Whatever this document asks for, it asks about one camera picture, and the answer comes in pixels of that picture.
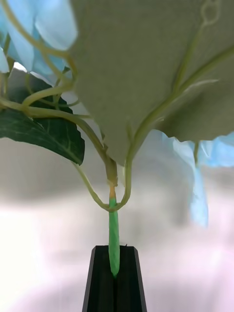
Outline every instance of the white background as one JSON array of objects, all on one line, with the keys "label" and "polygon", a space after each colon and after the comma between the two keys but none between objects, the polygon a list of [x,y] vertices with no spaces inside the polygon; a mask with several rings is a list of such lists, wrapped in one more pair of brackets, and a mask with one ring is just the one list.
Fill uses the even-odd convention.
[{"label": "white background", "polygon": [[[139,252],[148,312],[233,312],[234,170],[203,170],[210,225],[196,226],[188,168],[156,136],[136,156],[132,196],[119,212],[120,241]],[[105,169],[88,140],[83,168],[108,202]],[[80,312],[91,250],[107,243],[108,214],[69,161],[0,141],[0,312]]]}]

